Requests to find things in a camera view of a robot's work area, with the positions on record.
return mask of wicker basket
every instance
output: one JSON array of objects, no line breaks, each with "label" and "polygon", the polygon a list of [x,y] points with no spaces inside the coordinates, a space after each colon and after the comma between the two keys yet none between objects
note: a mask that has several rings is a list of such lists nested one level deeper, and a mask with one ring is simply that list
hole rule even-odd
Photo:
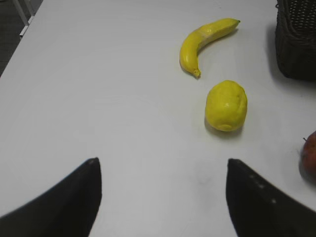
[{"label": "wicker basket", "polygon": [[276,59],[288,78],[316,81],[316,0],[277,0]]}]

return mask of table surface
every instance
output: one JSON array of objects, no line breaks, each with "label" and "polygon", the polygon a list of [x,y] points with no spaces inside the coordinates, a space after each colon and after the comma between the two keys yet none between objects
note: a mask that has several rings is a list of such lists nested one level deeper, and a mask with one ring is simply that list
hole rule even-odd
[{"label": "table surface", "polygon": [[[236,236],[228,158],[316,210],[298,171],[316,124],[316,86],[277,68],[275,0],[44,1],[0,79],[0,216],[99,157],[103,199],[91,237]],[[199,55],[200,25],[241,21]],[[209,132],[208,91],[230,79],[248,97],[243,129]]]}]

